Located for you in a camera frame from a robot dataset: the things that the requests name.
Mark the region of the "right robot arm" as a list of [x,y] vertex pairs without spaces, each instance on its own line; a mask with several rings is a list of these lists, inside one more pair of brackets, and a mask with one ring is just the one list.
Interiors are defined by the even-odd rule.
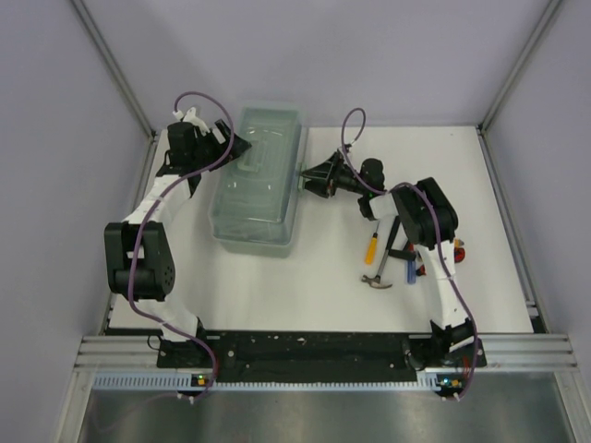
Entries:
[[364,218],[380,221],[392,216],[394,229],[404,230],[415,253],[409,261],[422,264],[430,296],[429,346],[425,351],[411,352],[412,360],[452,365],[464,355],[465,348],[477,343],[474,316],[456,281],[455,231],[459,219],[434,178],[387,190],[380,160],[366,159],[356,170],[346,151],[334,152],[328,160],[303,171],[301,177],[303,187],[321,198],[331,198],[338,190],[358,194]]

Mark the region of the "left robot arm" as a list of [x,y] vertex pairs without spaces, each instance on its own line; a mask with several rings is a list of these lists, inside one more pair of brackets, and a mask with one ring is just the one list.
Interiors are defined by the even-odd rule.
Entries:
[[125,297],[136,314],[156,322],[165,339],[179,341],[179,357],[196,366],[207,360],[210,345],[198,336],[199,318],[172,295],[175,263],[167,229],[194,196],[202,174],[237,160],[251,144],[224,120],[206,128],[197,117],[169,125],[167,141],[151,189],[123,221],[104,229],[107,280],[111,292]]

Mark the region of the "translucent green tool box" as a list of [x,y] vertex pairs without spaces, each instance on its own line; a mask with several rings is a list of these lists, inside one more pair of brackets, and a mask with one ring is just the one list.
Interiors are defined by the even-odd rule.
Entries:
[[231,253],[286,258],[307,145],[304,114],[292,103],[251,102],[237,135],[251,148],[222,168],[211,202],[212,236]]

